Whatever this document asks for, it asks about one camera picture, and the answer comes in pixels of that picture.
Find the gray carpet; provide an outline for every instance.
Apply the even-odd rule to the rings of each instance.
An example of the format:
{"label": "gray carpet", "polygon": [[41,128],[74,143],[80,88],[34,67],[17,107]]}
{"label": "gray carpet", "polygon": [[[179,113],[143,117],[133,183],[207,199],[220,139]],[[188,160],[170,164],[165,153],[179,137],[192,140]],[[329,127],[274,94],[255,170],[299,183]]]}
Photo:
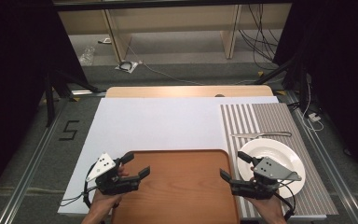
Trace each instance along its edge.
{"label": "gray carpet", "polygon": [[[99,88],[108,89],[112,86],[174,86],[174,85],[197,85],[186,81],[197,82],[204,85],[229,85],[240,82],[241,85],[251,82],[244,80],[256,80],[259,68],[253,63],[231,63],[231,64],[153,64],[151,68],[162,75],[152,72],[145,66],[139,66],[132,74],[115,70],[114,66],[92,66],[83,67],[89,84]],[[276,85],[273,89],[280,89],[280,82],[272,82]],[[76,84],[70,85],[71,90],[83,90]],[[289,103],[284,95],[278,96],[282,102]],[[100,97],[82,97],[77,102],[68,102],[58,120],[57,127],[51,136],[47,151],[43,155],[34,174],[30,187],[21,203],[13,223],[80,223],[81,217],[67,217],[57,214],[60,200],[75,168],[78,155],[87,137],[93,116],[100,102]],[[46,105],[41,103],[33,126],[30,128],[27,137],[19,151],[13,157],[10,165],[0,179],[0,214],[9,200],[13,189],[20,180],[31,159],[34,149],[37,147],[47,122]],[[333,157],[337,167],[344,174],[345,181],[351,187],[352,193],[358,200],[358,164],[352,158],[342,153],[343,144],[337,135],[334,125],[330,123],[328,116],[322,114],[324,129],[318,133],[328,148],[330,156]],[[328,175],[315,153],[310,140],[304,134],[301,121],[294,116],[294,120],[300,130],[307,149],[324,181],[339,212],[338,216],[329,216],[327,220],[315,221],[314,223],[351,223],[350,217],[345,210],[336,190],[331,184]],[[73,140],[62,141],[67,138],[64,127],[68,121],[72,129],[77,130]]]}

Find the striped cloth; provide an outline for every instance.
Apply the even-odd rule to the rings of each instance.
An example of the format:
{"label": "striped cloth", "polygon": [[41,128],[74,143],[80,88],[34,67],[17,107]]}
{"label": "striped cloth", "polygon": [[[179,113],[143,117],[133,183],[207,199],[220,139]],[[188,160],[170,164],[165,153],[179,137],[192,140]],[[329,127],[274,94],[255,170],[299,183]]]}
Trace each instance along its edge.
{"label": "striped cloth", "polygon": [[[286,104],[220,105],[220,109],[234,179],[241,179],[237,168],[237,152],[251,139],[235,138],[230,136],[231,134],[290,132],[292,133],[291,137],[274,135],[264,137],[280,141],[289,146],[304,164],[306,181],[302,190],[296,195],[296,216],[338,214],[322,179],[310,159],[310,155]],[[260,215],[249,202],[242,197],[236,198],[237,203],[240,205],[241,218],[260,218]],[[288,201],[293,204],[292,198],[289,198]]]}

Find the wooden board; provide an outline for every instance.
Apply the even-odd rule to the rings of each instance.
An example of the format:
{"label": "wooden board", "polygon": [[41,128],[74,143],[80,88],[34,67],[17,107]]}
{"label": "wooden board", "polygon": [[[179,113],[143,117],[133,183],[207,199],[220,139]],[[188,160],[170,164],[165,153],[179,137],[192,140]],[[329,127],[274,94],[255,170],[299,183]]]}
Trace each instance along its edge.
{"label": "wooden board", "polygon": [[150,165],[139,190],[124,196],[112,223],[239,223],[230,187],[219,173],[230,173],[223,150],[135,152],[127,163],[131,175]]}

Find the person's left hand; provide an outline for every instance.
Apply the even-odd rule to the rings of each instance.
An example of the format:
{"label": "person's left hand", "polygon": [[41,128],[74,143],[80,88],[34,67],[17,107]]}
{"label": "person's left hand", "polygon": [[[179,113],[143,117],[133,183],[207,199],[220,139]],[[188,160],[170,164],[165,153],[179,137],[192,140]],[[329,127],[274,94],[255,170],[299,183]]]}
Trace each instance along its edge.
{"label": "person's left hand", "polygon": [[[127,176],[124,166],[118,168],[119,176]],[[83,224],[100,223],[109,214],[115,204],[119,204],[124,194],[103,195],[98,189],[95,190],[89,213],[83,219]]]}

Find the metal bar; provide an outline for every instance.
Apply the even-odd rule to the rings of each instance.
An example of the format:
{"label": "metal bar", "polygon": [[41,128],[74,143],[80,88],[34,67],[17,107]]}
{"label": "metal bar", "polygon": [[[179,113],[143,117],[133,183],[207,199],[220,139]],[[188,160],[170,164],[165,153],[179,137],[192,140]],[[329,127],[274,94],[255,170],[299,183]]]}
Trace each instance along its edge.
{"label": "metal bar", "polygon": [[[292,100],[292,102],[297,101],[297,98],[292,91],[288,92],[288,97]],[[302,113],[298,110],[296,110],[296,116],[300,120],[303,119]],[[331,180],[331,183],[333,184],[338,197],[341,199],[342,204],[350,216],[352,223],[358,223],[358,202],[356,198],[352,195],[350,188],[343,179],[333,160],[330,158],[318,134],[315,131],[310,130],[302,122],[301,125],[310,142],[312,143],[312,146],[314,147],[319,160],[322,162],[322,165],[327,175],[329,176],[329,179]]]}
{"label": "metal bar", "polygon": [[279,4],[293,3],[293,0],[118,0],[107,2],[86,2],[86,3],[54,3],[53,5],[24,4],[20,7],[51,8],[57,11],[82,11],[101,9],[124,9],[124,8],[146,8],[146,7],[201,7],[201,6],[227,6],[227,5],[248,5],[248,4]]}
{"label": "metal bar", "polygon": [[37,170],[37,167],[42,160],[42,157],[46,151],[46,148],[48,147],[48,143],[51,139],[52,133],[54,132],[57,120],[59,119],[63,109],[66,106],[67,101],[63,100],[62,103],[60,102],[60,106],[58,106],[58,113],[56,118],[53,120],[51,125],[46,128],[45,132],[43,133],[42,138],[39,141],[39,144],[37,145],[33,157],[30,159],[27,168],[25,169],[24,174],[21,177],[21,180],[17,187],[14,189],[13,194],[10,197],[10,200],[8,201],[4,212],[2,216],[0,217],[0,224],[5,223],[9,224],[13,221],[14,217],[17,214],[17,211],[20,208],[22,199],[24,198],[24,195],[31,184],[31,181],[34,177],[34,173]]}

